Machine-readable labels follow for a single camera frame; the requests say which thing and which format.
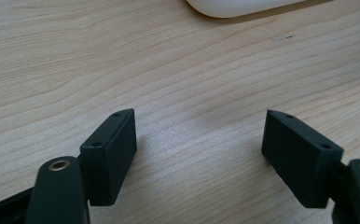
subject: wooden table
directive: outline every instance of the wooden table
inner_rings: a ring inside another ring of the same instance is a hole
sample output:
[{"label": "wooden table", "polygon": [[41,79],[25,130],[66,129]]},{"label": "wooden table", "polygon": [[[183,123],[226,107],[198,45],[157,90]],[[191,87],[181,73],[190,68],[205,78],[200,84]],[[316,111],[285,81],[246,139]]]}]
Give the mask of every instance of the wooden table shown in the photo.
[{"label": "wooden table", "polygon": [[360,0],[232,20],[183,0],[0,0],[0,201],[128,107],[138,152],[92,223],[331,223],[260,147],[271,108],[360,158]]}]

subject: white object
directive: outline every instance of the white object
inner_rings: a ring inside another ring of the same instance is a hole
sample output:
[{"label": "white object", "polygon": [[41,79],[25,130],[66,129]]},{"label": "white object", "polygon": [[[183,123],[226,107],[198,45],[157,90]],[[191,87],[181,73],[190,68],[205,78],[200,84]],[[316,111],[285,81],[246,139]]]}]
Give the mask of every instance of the white object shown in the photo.
[{"label": "white object", "polygon": [[217,18],[242,16],[305,0],[187,0],[199,12]]}]

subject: light wood surface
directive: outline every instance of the light wood surface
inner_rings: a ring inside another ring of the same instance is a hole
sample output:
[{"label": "light wood surface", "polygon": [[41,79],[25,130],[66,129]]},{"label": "light wood surface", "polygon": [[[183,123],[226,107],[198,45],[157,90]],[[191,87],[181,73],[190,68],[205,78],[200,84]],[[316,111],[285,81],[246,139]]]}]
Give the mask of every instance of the light wood surface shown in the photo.
[{"label": "light wood surface", "polygon": [[176,0],[0,0],[0,201],[111,113],[138,152],[92,223],[331,223],[260,153],[266,110],[360,158],[360,0],[256,20]]}]

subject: screw hole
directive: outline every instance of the screw hole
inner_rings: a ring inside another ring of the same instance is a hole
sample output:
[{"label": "screw hole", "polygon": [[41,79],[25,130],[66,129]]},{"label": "screw hole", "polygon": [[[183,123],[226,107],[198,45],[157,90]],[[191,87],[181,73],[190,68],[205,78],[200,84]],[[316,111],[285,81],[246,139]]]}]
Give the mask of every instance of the screw hole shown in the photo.
[{"label": "screw hole", "polygon": [[92,143],[92,146],[93,147],[99,147],[99,146],[101,146],[102,144],[100,143],[100,142],[94,142],[94,143]]},{"label": "screw hole", "polygon": [[326,148],[326,149],[331,148],[331,146],[330,146],[330,145],[327,145],[327,144],[322,144],[322,147],[323,147],[323,148]]},{"label": "screw hole", "polygon": [[70,161],[55,161],[50,166],[50,171],[60,171],[70,165]]}]

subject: black bracket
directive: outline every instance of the black bracket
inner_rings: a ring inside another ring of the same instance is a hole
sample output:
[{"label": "black bracket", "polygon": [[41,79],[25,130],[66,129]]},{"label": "black bracket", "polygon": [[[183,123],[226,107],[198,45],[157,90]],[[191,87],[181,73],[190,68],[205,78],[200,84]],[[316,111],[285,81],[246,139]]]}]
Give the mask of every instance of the black bracket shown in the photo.
[{"label": "black bracket", "polygon": [[294,116],[269,110],[262,154],[307,208],[336,206],[333,221],[360,223],[360,160],[340,162],[343,149]]},{"label": "black bracket", "polygon": [[133,109],[111,115],[80,155],[44,163],[35,186],[0,202],[0,223],[90,223],[91,206],[115,203],[136,153]]}]

